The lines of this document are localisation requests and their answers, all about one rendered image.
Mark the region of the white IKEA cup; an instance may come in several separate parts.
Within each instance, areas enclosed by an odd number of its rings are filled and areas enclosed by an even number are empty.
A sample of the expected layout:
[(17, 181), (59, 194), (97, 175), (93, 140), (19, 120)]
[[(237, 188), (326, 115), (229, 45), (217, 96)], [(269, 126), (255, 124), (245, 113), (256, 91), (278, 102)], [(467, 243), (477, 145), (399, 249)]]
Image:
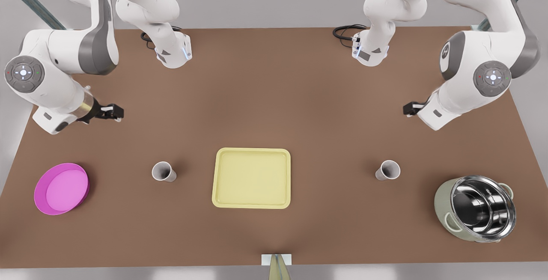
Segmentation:
[(393, 160), (385, 160), (375, 172), (375, 177), (379, 181), (395, 180), (401, 174), (401, 168), (398, 163)]
[(157, 181), (173, 182), (176, 180), (177, 174), (170, 163), (161, 161), (153, 166), (152, 177)]

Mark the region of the yellow rectangular tray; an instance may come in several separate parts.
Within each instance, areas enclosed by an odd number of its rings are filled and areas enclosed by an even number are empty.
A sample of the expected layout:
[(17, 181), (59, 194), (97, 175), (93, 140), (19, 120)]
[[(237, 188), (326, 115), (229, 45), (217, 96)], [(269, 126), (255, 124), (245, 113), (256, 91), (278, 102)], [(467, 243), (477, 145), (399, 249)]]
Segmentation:
[(285, 209), (291, 198), (286, 149), (224, 147), (217, 152), (212, 203), (218, 208)]

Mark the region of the pink round plate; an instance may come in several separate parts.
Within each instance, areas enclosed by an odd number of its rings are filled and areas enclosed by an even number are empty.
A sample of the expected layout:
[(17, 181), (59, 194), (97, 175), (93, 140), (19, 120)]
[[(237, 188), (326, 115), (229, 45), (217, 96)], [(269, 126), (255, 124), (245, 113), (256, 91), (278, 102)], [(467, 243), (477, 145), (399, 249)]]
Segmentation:
[(51, 167), (38, 180), (34, 190), (36, 208), (45, 215), (61, 215), (84, 202), (90, 190), (86, 171), (78, 164)]

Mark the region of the green steel pot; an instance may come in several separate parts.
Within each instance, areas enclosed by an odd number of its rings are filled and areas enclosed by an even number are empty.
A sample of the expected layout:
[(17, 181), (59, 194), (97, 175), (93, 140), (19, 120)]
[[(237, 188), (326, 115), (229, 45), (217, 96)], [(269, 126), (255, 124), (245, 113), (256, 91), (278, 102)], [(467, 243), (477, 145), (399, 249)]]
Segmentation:
[(444, 228), (465, 241), (499, 242), (515, 228), (514, 192), (507, 184), (479, 175), (444, 182), (434, 208)]

